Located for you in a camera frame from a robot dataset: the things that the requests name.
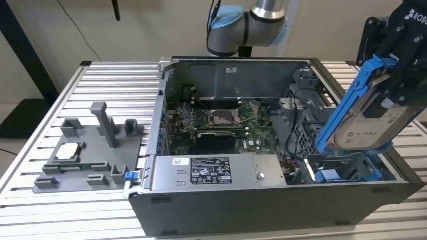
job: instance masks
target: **black cable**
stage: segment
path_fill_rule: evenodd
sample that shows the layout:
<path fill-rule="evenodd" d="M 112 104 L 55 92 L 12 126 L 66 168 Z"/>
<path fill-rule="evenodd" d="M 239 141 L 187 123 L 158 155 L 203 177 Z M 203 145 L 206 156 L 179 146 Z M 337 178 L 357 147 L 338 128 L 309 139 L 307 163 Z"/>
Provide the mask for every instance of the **black cable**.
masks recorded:
<path fill-rule="evenodd" d="M 208 18 L 207 18 L 207 37 L 206 37 L 206 47 L 210 49 L 210 35 L 211 35 L 211 31 L 212 31 L 212 26 L 214 26 L 214 20 L 216 18 L 216 16 L 219 15 L 219 10 L 222 7 L 222 1 L 223 0 L 218 0 L 218 3 L 215 5 L 214 8 L 214 3 L 215 0 L 212 0 L 211 3 L 211 8 L 208 10 Z"/>
<path fill-rule="evenodd" d="M 103 60 L 102 60 L 102 58 L 100 58 L 99 54 L 96 53 L 96 51 L 94 50 L 94 48 L 91 47 L 91 45 L 90 45 L 90 43 L 88 43 L 88 41 L 87 41 L 87 38 L 86 38 L 86 36 L 84 36 L 84 34 L 83 34 L 83 32 L 82 32 L 82 30 L 80 30 L 80 28 L 79 28 L 79 26 L 78 26 L 78 24 L 76 24 L 75 20 L 74 20 L 74 18 L 70 16 L 70 14 L 68 14 L 68 12 L 67 12 L 67 10 L 66 10 L 66 8 L 64 8 L 64 5 L 62 4 L 60 0 L 56 0 L 56 2 L 58 2 L 58 4 L 60 5 L 60 8 L 62 8 L 62 10 L 64 11 L 66 15 L 68 16 L 68 18 L 70 18 L 70 20 L 71 20 L 72 24 L 74 24 L 74 25 L 75 25 L 75 27 L 78 28 L 78 31 L 79 31 L 79 33 L 80 33 L 80 35 L 82 35 L 82 37 L 83 37 L 83 40 L 84 40 L 84 42 L 86 42 L 86 45 L 87 45 L 87 46 L 88 46 L 88 48 L 92 50 L 92 52 L 95 53 L 95 55 L 96 55 L 96 57 L 98 57 L 99 61 L 102 62 Z"/>
<path fill-rule="evenodd" d="M 0 151 L 6 152 L 6 153 L 8 153 L 8 154 L 12 154 L 12 155 L 15 155 L 15 156 L 18 156 L 18 154 L 16 154 L 15 152 L 11 152 L 11 151 L 8 151 L 8 150 L 6 150 L 6 149 L 3 149 L 3 148 L 0 148 Z"/>
<path fill-rule="evenodd" d="M 294 95 L 291 97 L 294 99 L 294 121 L 293 121 L 293 125 L 291 125 L 291 132 L 290 132 L 290 135 L 287 136 L 287 139 L 286 139 L 285 148 L 286 148 L 286 151 L 287 151 L 289 155 L 291 156 L 291 159 L 295 159 L 295 160 L 299 160 L 299 161 L 303 161 L 303 159 L 298 156 L 297 147 L 295 147 L 295 152 L 294 153 L 291 152 L 290 143 L 291 143 L 293 135 L 295 134 L 295 131 L 297 131 L 297 125 L 298 125 L 298 120 L 299 120 L 299 107 L 298 107 L 298 104 L 297 104 L 297 94 L 302 90 L 310 90 L 310 91 L 315 91 L 318 93 L 318 91 L 315 89 L 313 89 L 313 88 L 301 88 L 294 93 Z"/>
<path fill-rule="evenodd" d="M 206 23 L 206 33 L 210 35 L 210 28 L 211 28 L 211 14 L 212 14 L 212 8 L 214 8 L 215 0 L 212 0 L 211 8 L 208 9 L 208 16 L 207 16 L 207 23 Z"/>

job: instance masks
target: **metal slats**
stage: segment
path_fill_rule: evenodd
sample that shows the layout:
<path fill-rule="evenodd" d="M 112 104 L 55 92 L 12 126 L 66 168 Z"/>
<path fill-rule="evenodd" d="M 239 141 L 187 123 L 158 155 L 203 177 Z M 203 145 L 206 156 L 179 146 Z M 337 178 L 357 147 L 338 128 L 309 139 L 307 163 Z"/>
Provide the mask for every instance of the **metal slats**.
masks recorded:
<path fill-rule="evenodd" d="M 349 89 L 358 68 L 345 62 L 323 63 L 338 82 Z M 51 126 L 36 140 L 34 149 L 0 195 L 0 239 L 140 239 L 147 238 L 131 204 L 120 190 L 35 194 L 35 178 L 50 158 L 63 132 L 66 118 L 79 118 L 84 125 L 98 125 L 91 117 L 94 101 L 106 101 L 107 113 L 116 124 L 128 118 L 146 126 L 139 166 L 146 162 L 147 141 L 156 100 L 156 63 L 94 63 L 75 83 L 74 94 L 58 111 Z M 394 146 L 417 174 L 427 182 L 426 130 L 409 126 Z M 353 227 L 301 229 L 263 233 L 203 236 L 198 239 L 311 239 L 370 240 L 409 239 L 427 236 L 427 188 L 399 205 L 387 205 Z"/>

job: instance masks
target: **blue plastic latch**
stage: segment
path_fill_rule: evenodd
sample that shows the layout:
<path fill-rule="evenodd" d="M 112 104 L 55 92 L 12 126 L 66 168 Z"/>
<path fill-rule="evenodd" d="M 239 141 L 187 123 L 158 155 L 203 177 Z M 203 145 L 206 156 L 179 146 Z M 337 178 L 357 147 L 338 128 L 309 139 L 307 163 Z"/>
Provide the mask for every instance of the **blue plastic latch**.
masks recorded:
<path fill-rule="evenodd" d="M 315 174 L 315 179 L 318 183 L 334 182 L 342 180 L 342 177 L 335 169 L 321 170 Z"/>
<path fill-rule="evenodd" d="M 381 172 L 381 170 L 378 170 L 377 168 L 374 169 L 371 176 L 369 176 L 365 179 L 367 182 L 379 182 L 383 180 L 383 174 Z"/>
<path fill-rule="evenodd" d="M 124 180 L 126 181 L 136 181 L 140 178 L 140 172 L 139 171 L 128 171 L 124 174 Z"/>

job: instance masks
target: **blue tab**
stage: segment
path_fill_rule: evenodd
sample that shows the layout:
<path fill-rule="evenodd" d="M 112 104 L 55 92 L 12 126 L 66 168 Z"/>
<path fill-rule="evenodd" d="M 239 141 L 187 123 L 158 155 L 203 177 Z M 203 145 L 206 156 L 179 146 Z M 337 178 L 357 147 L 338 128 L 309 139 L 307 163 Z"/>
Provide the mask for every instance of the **blue tab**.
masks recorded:
<path fill-rule="evenodd" d="M 128 171 L 124 174 L 126 181 L 136 181 L 140 178 L 140 173 L 138 171 Z"/>
<path fill-rule="evenodd" d="M 370 177 L 367 177 L 365 179 L 367 182 L 379 182 L 383 181 L 383 174 L 381 172 L 381 170 L 378 170 L 377 168 L 373 171 L 373 174 Z"/>

